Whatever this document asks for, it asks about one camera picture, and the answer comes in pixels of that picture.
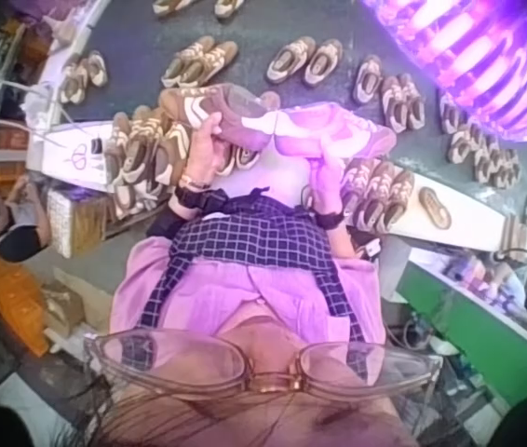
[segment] wristwatch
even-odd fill
[[[179,200],[179,203],[189,210],[202,209],[204,207],[205,191],[196,192],[184,186],[177,186],[174,189],[174,195]]]
[[[316,215],[316,224],[324,230],[333,230],[342,223],[345,219],[345,212],[342,210],[340,213],[333,212],[332,214],[318,214]]]

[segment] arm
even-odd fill
[[[317,214],[341,214],[343,212],[340,196],[342,166],[340,161],[326,151],[327,142],[322,140],[323,158],[310,160],[311,174],[309,182],[313,195],[313,208]],[[355,258],[355,248],[342,221],[336,228],[326,231],[330,242],[331,255],[334,258]]]
[[[38,195],[38,189],[33,183],[26,185],[26,192],[28,199],[34,204],[34,214],[36,218],[36,233],[40,240],[41,247],[45,247],[50,243],[50,222],[48,221],[47,212],[44,210],[42,203],[40,202],[40,196]]]
[[[222,142],[214,135],[221,132],[220,121],[222,115],[219,113],[210,115],[201,127],[193,132],[191,136],[191,147],[184,176],[195,183],[210,185],[214,180],[216,168],[223,154]],[[199,189],[187,183],[184,178],[179,180],[179,188],[187,188],[195,193],[203,193],[205,189]],[[173,195],[168,205],[163,209],[147,232],[148,237],[157,236],[173,239],[181,227],[187,222],[195,219],[199,209],[189,209],[179,202]]]
[[[20,201],[21,192],[23,191],[23,188],[26,187],[26,185],[29,182],[29,178],[27,175],[21,175],[18,180],[15,182],[13,187],[11,188],[11,191],[9,191],[9,194],[7,198],[5,199],[5,202],[11,202],[11,203],[17,203]]]

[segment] pink shoe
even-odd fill
[[[319,141],[331,138],[331,154],[338,158],[372,158],[396,145],[396,134],[358,117],[335,102],[318,102],[278,112],[275,142],[284,156],[319,158]]]

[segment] black wrist strap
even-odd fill
[[[165,237],[166,239],[173,240],[181,227],[187,222],[183,217],[171,210],[167,203],[155,218],[155,221],[150,225],[145,235],[148,237]]]
[[[316,212],[315,218],[316,218],[316,224],[320,228],[328,231],[328,230],[333,230],[335,228],[338,228],[338,226],[345,219],[345,212],[342,211],[339,214],[319,214]]]

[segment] purple light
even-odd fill
[[[527,0],[363,0],[469,116],[527,141]]]

